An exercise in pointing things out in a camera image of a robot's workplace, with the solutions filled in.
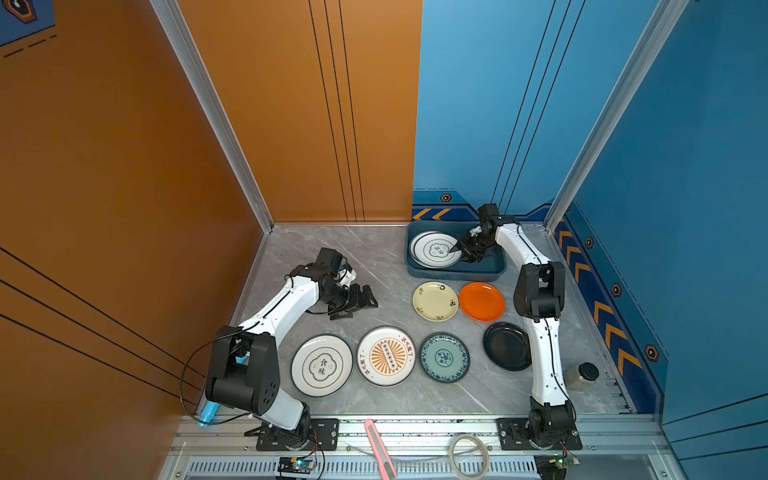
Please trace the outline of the white flower plate back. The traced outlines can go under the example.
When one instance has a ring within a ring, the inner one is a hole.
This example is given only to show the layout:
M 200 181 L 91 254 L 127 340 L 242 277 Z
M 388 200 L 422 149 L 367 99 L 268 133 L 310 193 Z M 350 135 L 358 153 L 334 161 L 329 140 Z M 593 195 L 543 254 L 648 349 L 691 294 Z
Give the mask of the white flower plate back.
M 430 269 L 445 269 L 458 263 L 461 250 L 455 250 L 457 239 L 438 231 L 418 234 L 409 244 L 411 258 L 420 266 Z

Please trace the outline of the cream yellow plate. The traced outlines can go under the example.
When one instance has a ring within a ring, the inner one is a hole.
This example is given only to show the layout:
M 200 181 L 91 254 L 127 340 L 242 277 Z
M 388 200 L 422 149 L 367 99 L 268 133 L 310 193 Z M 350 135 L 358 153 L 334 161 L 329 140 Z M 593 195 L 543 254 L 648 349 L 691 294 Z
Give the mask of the cream yellow plate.
M 412 295 L 412 305 L 421 318 L 431 322 L 451 319 L 460 307 L 457 293 L 438 281 L 425 282 L 417 287 Z

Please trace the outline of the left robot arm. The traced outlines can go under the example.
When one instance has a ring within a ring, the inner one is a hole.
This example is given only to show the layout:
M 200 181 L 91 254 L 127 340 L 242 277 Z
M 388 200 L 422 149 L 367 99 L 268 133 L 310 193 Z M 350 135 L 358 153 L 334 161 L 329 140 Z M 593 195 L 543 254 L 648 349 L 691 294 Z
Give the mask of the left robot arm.
M 278 347 L 300 317 L 318 302 L 328 306 L 327 315 L 332 320 L 378 306 L 368 285 L 344 285 L 329 274 L 289 275 L 284 287 L 258 313 L 236 327 L 217 331 L 206 399 L 305 437 L 309 410 L 281 388 Z

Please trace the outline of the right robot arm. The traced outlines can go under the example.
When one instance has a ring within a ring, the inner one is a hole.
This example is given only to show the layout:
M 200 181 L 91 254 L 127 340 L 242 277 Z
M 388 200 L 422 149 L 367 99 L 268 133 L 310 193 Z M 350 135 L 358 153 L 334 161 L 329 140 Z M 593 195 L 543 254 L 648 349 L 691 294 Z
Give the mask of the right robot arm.
M 478 262 L 494 246 L 519 267 L 513 304 L 525 319 L 533 367 L 529 441 L 540 448 L 560 446 L 576 431 L 577 418 L 566 389 L 559 345 L 565 266 L 542 253 L 517 223 L 488 220 L 462 235 L 452 249 L 461 252 L 464 260 Z

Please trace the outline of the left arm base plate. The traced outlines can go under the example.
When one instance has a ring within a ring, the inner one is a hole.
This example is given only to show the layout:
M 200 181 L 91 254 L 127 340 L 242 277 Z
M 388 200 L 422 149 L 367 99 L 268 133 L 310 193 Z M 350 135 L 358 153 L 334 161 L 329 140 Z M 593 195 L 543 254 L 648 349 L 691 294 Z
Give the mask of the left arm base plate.
M 339 426 L 337 418 L 309 418 L 300 420 L 293 430 L 262 425 L 253 434 L 259 451 L 309 451 L 316 446 L 324 451 L 335 451 Z

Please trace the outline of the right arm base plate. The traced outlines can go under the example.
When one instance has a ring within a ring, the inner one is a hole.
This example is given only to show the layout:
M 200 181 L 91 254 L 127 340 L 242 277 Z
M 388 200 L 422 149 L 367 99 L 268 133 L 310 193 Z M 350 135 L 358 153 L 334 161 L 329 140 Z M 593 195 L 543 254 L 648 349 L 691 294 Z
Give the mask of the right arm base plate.
M 555 451 L 562 448 L 568 451 L 579 451 L 583 449 L 581 436 L 577 430 L 556 431 L 535 439 L 529 419 L 523 417 L 498 418 L 496 427 L 498 439 L 504 451 Z

